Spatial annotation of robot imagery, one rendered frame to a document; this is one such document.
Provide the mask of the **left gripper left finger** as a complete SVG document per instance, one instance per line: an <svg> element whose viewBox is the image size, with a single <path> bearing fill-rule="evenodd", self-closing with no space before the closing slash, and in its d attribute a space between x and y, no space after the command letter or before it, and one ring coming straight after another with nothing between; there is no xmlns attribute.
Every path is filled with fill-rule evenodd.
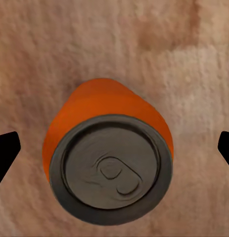
<svg viewBox="0 0 229 237"><path fill-rule="evenodd" d="M20 140L16 131L0 135L0 183L20 150Z"/></svg>

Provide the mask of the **can of soda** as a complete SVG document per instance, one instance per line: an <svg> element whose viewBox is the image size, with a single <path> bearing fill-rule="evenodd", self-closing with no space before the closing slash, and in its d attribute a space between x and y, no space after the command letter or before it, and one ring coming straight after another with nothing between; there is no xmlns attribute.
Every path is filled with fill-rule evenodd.
<svg viewBox="0 0 229 237"><path fill-rule="evenodd" d="M92 79L69 97L47 130L42 162L60 206L97 226L151 212L173 177L174 145L162 115L112 79Z"/></svg>

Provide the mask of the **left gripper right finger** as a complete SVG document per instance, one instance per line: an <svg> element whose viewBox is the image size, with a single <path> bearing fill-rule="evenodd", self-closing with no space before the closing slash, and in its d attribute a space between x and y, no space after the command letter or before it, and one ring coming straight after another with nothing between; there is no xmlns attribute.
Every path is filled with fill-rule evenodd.
<svg viewBox="0 0 229 237"><path fill-rule="evenodd" d="M218 149L229 164L229 132L221 132Z"/></svg>

